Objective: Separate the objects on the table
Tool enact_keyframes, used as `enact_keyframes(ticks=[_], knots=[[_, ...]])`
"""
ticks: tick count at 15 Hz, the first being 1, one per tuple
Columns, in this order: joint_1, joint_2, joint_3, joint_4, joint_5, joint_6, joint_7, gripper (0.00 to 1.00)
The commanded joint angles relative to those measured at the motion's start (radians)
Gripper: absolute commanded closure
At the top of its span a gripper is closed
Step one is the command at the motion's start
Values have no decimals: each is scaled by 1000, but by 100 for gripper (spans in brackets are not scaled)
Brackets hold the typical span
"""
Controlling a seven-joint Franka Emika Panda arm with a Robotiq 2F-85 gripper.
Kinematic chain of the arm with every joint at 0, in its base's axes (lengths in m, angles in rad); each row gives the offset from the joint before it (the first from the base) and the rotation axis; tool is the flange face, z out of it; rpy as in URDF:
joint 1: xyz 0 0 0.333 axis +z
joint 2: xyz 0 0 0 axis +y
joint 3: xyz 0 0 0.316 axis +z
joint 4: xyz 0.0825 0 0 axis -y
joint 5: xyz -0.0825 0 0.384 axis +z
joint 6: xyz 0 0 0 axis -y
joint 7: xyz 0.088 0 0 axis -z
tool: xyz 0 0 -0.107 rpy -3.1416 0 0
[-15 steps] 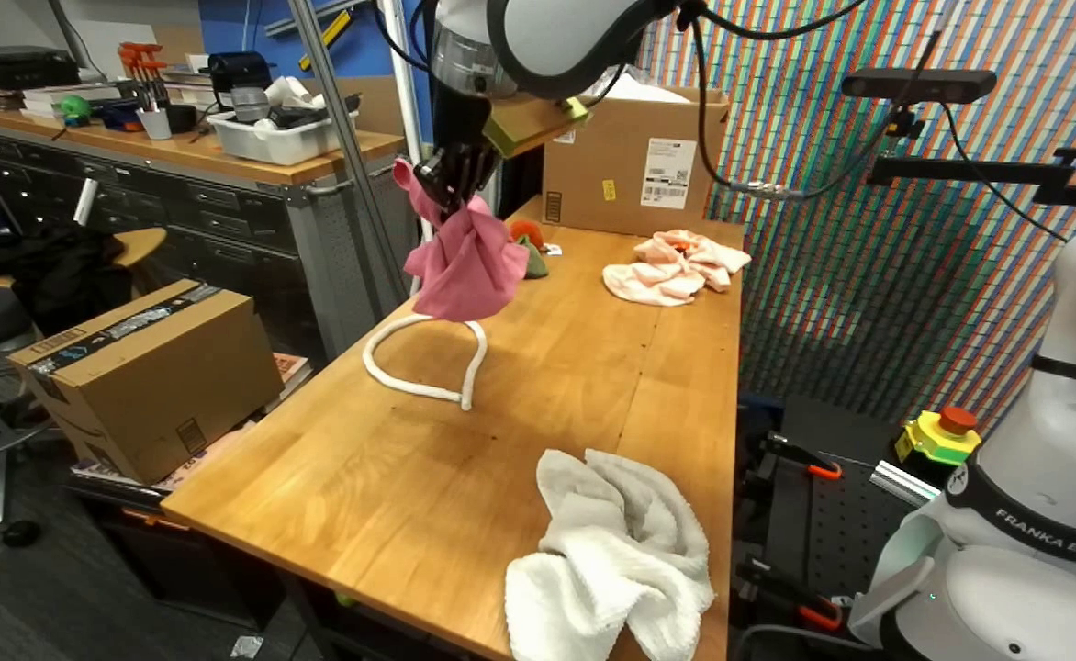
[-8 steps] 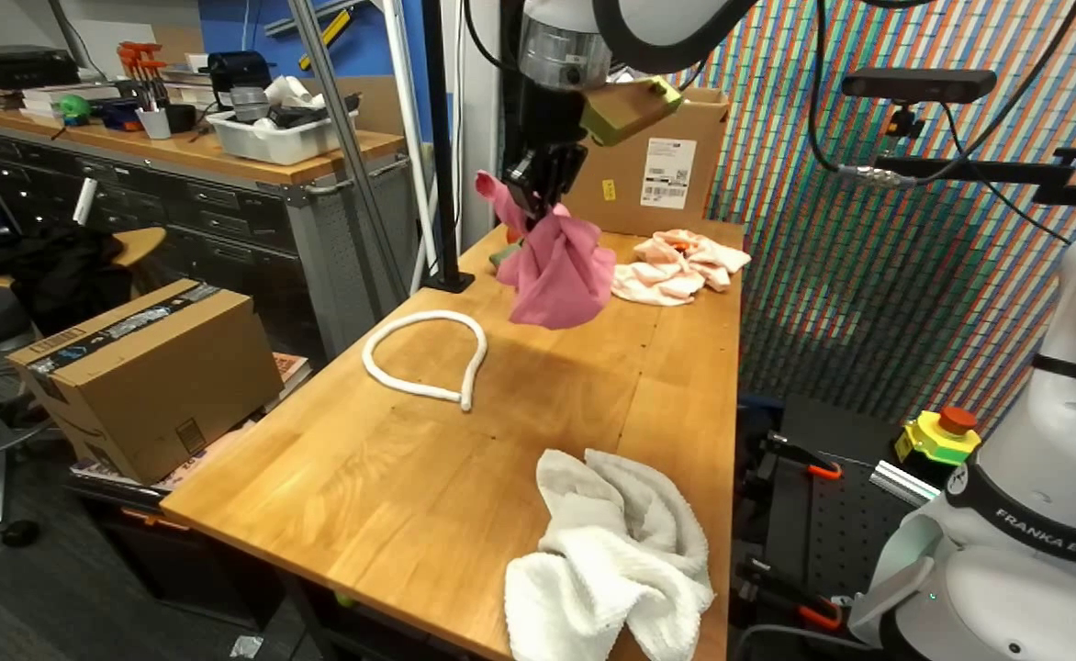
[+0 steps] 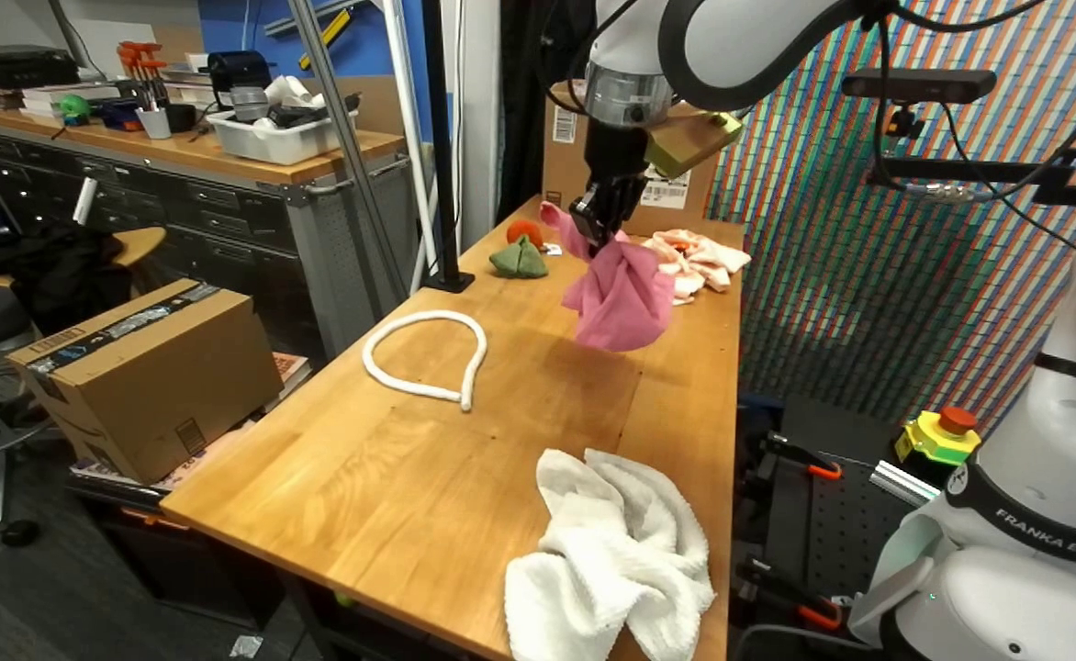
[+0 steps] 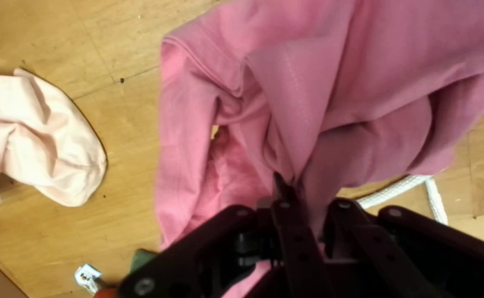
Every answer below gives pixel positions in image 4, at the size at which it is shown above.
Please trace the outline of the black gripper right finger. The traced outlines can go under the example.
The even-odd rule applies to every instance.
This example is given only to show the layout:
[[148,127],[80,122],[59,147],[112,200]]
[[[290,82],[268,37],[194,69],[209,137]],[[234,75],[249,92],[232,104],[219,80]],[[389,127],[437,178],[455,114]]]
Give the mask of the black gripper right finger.
[[484,241],[404,206],[325,206],[313,234],[302,203],[273,178],[272,219],[290,298],[484,298]]

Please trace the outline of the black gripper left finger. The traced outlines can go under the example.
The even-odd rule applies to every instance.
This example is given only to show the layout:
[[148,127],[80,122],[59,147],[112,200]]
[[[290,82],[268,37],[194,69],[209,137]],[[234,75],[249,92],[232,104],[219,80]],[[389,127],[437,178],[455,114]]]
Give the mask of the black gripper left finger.
[[117,298],[219,298],[275,251],[267,208],[226,206],[128,272]]

